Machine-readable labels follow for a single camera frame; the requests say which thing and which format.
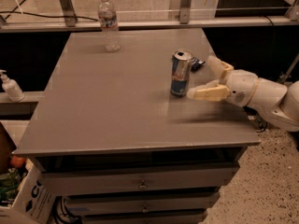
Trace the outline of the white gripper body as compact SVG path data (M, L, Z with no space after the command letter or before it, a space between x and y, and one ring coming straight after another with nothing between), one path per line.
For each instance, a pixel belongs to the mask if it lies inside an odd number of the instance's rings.
M232 105L246 106L257 81L258 76L251 72L233 70L226 80L226 86L230 90L230 95L226 98L226 101Z

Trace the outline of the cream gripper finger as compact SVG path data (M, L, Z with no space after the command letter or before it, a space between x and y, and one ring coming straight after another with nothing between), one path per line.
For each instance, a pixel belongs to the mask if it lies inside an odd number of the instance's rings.
M187 92L187 97L193 100L206 100L211 102L219 102L226 99L230 95L230 90L226 85L220 84L218 79L191 88Z
M207 66L216 79L225 78L225 76L234 69L232 65L212 55L207 58Z

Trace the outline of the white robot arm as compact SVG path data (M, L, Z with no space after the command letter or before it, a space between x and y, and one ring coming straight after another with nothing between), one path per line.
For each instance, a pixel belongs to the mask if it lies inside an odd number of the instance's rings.
M234 67L215 56L207 59L207 68L214 79L205 85L190 88L187 97L254 109L265 121L288 132L299 131L299 82L291 86L258 77Z

